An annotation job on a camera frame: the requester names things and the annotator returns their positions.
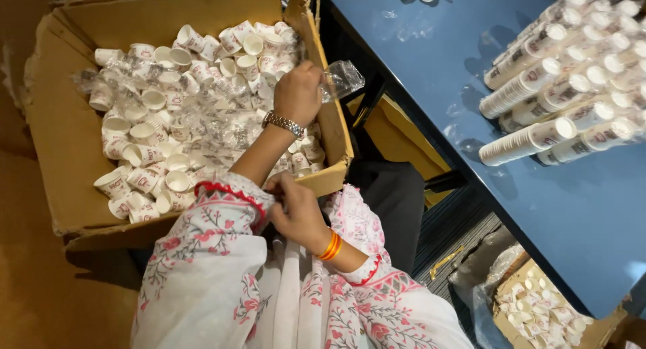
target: open cardboard box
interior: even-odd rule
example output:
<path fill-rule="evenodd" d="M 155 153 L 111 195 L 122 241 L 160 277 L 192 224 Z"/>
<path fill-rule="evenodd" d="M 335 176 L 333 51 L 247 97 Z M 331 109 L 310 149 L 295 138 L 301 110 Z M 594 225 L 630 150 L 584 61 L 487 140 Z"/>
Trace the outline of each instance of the open cardboard box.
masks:
<path fill-rule="evenodd" d="M 178 215 L 125 224 L 109 212 L 93 182 L 115 168 L 101 153 L 101 117 L 77 91 L 71 75 L 96 68 L 94 49 L 129 50 L 132 43 L 171 45 L 182 25 L 218 35 L 249 20 L 273 25 L 284 20 L 305 41 L 309 59 L 327 61 L 306 0 L 66 0 L 37 28 L 34 56 L 26 65 L 33 103 L 26 107 L 56 235 L 66 249 L 144 246 L 163 237 Z M 299 183 L 317 196 L 343 187 L 353 153 L 338 101 L 323 105 L 317 120 L 328 168 Z"/>
<path fill-rule="evenodd" d="M 527 277 L 527 271 L 534 267 L 536 263 L 530 259 L 519 270 L 512 274 L 508 279 L 500 284 L 497 288 L 495 296 L 502 296 L 512 291 L 512 286 L 517 282 L 524 282 Z M 494 322 L 503 335 L 512 343 L 515 349 L 533 349 L 534 346 L 521 334 L 516 328 L 513 327 L 511 322 L 507 320 L 507 316 L 501 311 L 497 305 L 497 300 L 494 296 Z M 603 320 L 594 320 L 592 325 L 583 332 L 581 342 L 573 349 L 593 349 L 603 348 L 608 343 L 610 336 L 617 328 L 617 325 L 626 316 L 626 311 L 618 308 L 613 313 L 605 317 Z"/>

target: white kurta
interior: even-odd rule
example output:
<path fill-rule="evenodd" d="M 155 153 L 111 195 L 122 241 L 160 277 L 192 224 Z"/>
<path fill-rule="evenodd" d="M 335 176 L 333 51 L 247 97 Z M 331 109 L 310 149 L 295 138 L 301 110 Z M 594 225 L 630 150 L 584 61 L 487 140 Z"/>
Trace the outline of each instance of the white kurta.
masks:
<path fill-rule="evenodd" d="M 155 244 L 133 323 L 134 348 L 472 348 L 445 300 L 390 265 L 379 218 L 345 185 L 323 209 L 369 255 L 337 273 L 295 242 L 267 251 L 273 197 L 228 173 Z"/>

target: sleeve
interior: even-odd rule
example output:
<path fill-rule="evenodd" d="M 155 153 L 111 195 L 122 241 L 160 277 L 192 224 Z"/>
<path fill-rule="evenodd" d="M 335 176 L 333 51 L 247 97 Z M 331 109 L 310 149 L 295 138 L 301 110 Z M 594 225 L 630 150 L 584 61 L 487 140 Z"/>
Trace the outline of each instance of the sleeve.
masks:
<path fill-rule="evenodd" d="M 357 312 L 375 347 L 473 349 L 453 306 L 380 255 L 341 275 L 354 286 Z"/>
<path fill-rule="evenodd" d="M 273 197 L 227 173 L 196 187 L 197 200 L 159 239 L 141 285 L 134 348 L 241 348 L 267 306 L 255 274 L 267 258 Z"/>

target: bangle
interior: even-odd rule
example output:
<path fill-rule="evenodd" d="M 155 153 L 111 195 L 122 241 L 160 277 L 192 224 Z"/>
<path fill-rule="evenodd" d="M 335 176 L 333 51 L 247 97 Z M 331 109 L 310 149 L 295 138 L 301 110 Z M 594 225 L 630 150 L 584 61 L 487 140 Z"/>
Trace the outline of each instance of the bangle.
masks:
<path fill-rule="evenodd" d="M 341 239 L 341 236 L 336 234 L 336 232 L 332 232 L 332 239 L 330 240 L 330 243 L 327 245 L 327 249 L 325 252 L 319 256 L 319 259 L 321 261 L 329 261 L 333 259 L 338 252 L 341 250 L 341 242 L 343 240 Z"/>

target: silver wristwatch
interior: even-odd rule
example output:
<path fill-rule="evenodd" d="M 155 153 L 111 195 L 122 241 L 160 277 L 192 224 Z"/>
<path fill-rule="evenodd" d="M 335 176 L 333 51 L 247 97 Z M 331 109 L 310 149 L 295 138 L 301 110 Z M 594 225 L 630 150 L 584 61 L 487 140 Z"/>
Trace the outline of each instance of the silver wristwatch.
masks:
<path fill-rule="evenodd" d="M 272 125 L 276 125 L 280 128 L 284 128 L 293 134 L 296 135 L 296 137 L 301 137 L 303 133 L 305 132 L 305 128 L 301 127 L 295 122 L 290 121 L 286 118 L 283 118 L 279 116 L 278 114 L 275 114 L 274 111 L 269 111 L 265 115 L 265 119 L 262 121 L 262 128 L 267 127 L 267 123 L 271 123 Z"/>

